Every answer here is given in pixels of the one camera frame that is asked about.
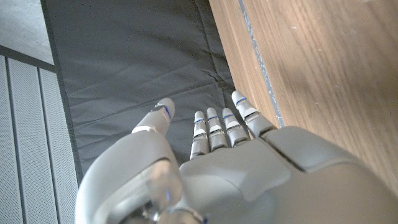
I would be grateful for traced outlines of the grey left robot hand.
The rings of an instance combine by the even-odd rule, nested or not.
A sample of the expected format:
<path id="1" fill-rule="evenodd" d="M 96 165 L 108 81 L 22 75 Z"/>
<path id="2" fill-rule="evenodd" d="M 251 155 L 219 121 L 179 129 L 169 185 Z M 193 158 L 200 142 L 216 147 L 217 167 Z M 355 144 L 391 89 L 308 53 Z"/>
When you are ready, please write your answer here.
<path id="1" fill-rule="evenodd" d="M 397 196 L 348 151 L 305 129 L 275 127 L 239 91 L 238 110 L 194 116 L 190 160 L 165 135 L 160 100 L 90 166 L 76 223 L 396 223 Z"/>

